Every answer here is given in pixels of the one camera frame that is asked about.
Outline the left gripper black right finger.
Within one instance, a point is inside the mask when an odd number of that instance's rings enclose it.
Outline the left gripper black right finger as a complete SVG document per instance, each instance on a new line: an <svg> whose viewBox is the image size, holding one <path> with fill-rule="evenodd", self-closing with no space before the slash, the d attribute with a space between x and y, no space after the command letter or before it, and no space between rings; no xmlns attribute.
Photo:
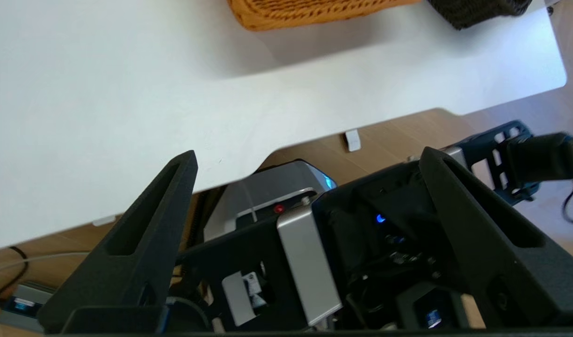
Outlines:
<svg viewBox="0 0 573 337"><path fill-rule="evenodd" d="M573 325L573 256L444 152L420 171L487 327Z"/></svg>

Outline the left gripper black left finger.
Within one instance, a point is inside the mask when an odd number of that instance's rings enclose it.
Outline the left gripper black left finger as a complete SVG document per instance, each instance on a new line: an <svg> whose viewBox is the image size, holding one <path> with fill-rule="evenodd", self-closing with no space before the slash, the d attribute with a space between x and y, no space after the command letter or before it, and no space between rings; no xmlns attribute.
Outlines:
<svg viewBox="0 0 573 337"><path fill-rule="evenodd" d="M198 173L174 157L38 312L47 334L160 334Z"/></svg>

